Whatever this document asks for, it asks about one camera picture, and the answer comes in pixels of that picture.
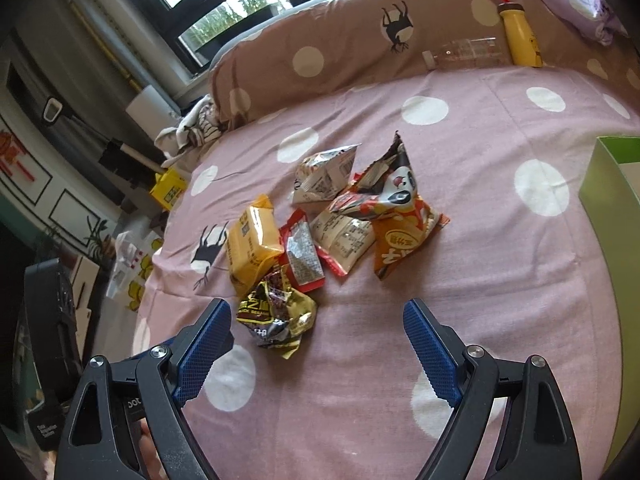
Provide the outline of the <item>person left hand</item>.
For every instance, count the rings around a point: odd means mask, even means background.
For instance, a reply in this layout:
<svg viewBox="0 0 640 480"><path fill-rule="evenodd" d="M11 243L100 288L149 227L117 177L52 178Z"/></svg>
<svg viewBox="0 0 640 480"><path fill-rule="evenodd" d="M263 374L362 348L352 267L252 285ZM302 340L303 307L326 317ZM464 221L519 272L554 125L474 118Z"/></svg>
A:
<svg viewBox="0 0 640 480"><path fill-rule="evenodd" d="M164 466L160 462L160 456L158 456L157 449L151 437L149 425L145 418L140 420L140 431L139 448L149 478L151 480L167 480L167 474Z"/></svg>

